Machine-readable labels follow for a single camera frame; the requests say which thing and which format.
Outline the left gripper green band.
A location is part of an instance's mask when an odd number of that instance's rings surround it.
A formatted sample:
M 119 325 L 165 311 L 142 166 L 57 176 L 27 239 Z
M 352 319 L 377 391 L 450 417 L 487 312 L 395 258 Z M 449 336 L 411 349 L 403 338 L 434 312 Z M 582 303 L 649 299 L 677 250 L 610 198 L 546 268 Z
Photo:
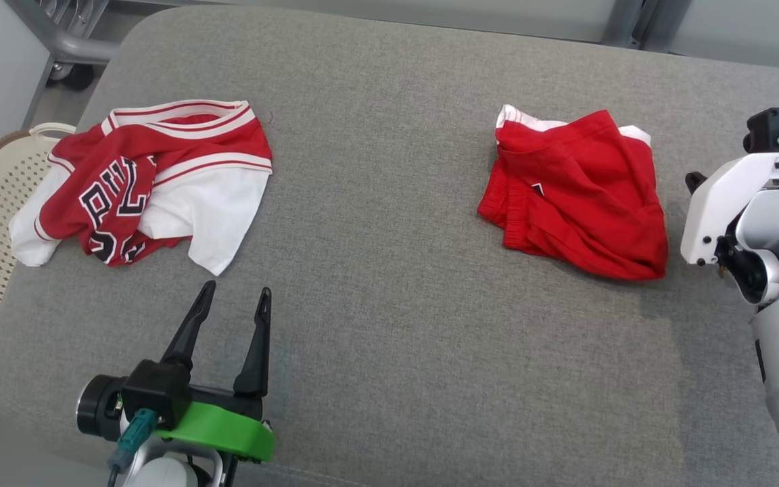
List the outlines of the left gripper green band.
M 193 352 L 204 321 L 210 314 L 216 281 L 207 281 L 183 318 L 163 354 L 164 364 L 193 368 Z M 254 314 L 250 348 L 234 392 L 208 386 L 191 386 L 192 401 L 176 427 L 158 427 L 154 434 L 165 441 L 178 440 L 194 446 L 228 453 L 253 462 L 269 462 L 275 435 L 264 422 L 263 400 L 268 395 L 271 348 L 272 294 L 263 287 Z

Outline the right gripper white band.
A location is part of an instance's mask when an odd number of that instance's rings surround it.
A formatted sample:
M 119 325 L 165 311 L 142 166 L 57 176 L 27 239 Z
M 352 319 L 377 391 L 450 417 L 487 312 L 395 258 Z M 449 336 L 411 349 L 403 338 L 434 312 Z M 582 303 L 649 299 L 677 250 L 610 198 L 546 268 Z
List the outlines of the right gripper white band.
M 779 152 L 755 152 L 723 164 L 690 195 L 680 242 L 684 261 L 715 262 L 715 241 L 770 180 L 779 180 Z

